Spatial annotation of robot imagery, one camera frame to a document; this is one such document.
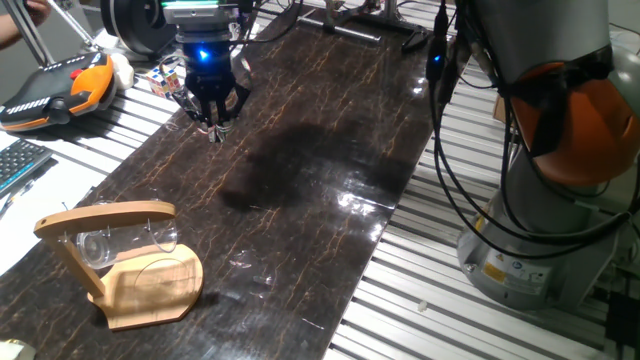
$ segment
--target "dark tabletop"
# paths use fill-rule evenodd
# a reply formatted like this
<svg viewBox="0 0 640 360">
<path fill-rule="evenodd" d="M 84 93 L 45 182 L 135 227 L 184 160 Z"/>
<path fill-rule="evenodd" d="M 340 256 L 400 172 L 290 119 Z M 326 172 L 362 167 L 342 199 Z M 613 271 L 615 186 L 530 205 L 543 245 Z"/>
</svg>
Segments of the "dark tabletop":
<svg viewBox="0 0 640 360">
<path fill-rule="evenodd" d="M 176 205 L 205 274 L 182 321 L 111 332 L 40 243 L 0 277 L 0 339 L 41 360 L 321 358 L 431 132 L 425 55 L 351 27 L 384 41 L 298 25 L 250 46 L 255 90 L 227 142 L 180 113 L 84 201 L 155 188 Z"/>
</svg>

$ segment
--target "orange device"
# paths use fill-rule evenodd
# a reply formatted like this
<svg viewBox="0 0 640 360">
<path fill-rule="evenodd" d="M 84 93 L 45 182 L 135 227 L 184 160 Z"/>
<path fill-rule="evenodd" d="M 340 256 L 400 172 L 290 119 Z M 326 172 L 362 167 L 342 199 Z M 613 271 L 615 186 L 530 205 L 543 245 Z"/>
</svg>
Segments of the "orange device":
<svg viewBox="0 0 640 360">
<path fill-rule="evenodd" d="M 115 91 L 109 55 L 78 55 L 34 72 L 20 91 L 0 106 L 0 129 L 22 132 L 66 124 L 73 117 L 106 109 Z"/>
</svg>

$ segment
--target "small box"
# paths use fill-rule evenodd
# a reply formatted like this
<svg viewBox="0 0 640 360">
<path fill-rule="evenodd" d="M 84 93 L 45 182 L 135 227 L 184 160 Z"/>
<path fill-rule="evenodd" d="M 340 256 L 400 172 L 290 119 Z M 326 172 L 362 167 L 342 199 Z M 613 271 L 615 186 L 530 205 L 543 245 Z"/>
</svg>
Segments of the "small box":
<svg viewBox="0 0 640 360">
<path fill-rule="evenodd" d="M 171 99 L 171 93 L 180 88 L 178 75 L 173 69 L 167 71 L 164 78 L 158 67 L 153 68 L 146 76 L 151 91 L 160 97 Z"/>
</svg>

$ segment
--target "sticker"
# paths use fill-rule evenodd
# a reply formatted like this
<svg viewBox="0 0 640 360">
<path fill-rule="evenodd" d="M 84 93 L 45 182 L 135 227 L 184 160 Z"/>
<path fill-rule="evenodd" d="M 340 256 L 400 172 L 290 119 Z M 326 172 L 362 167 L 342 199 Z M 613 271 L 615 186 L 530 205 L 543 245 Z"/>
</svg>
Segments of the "sticker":
<svg viewBox="0 0 640 360">
<path fill-rule="evenodd" d="M 539 295 L 551 267 L 534 265 L 492 249 L 487 254 L 482 272 L 509 289 Z"/>
</svg>

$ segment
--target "clear glass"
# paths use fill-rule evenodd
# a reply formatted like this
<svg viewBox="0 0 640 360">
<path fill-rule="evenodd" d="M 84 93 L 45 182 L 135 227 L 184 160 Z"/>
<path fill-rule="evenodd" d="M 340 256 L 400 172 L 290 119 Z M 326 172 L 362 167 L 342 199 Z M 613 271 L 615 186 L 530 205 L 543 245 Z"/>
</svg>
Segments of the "clear glass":
<svg viewBox="0 0 640 360">
<path fill-rule="evenodd" d="M 103 229 L 76 235 L 76 247 L 82 260 L 94 269 L 138 256 L 176 248 L 178 231 L 175 220 L 143 225 Z"/>
</svg>

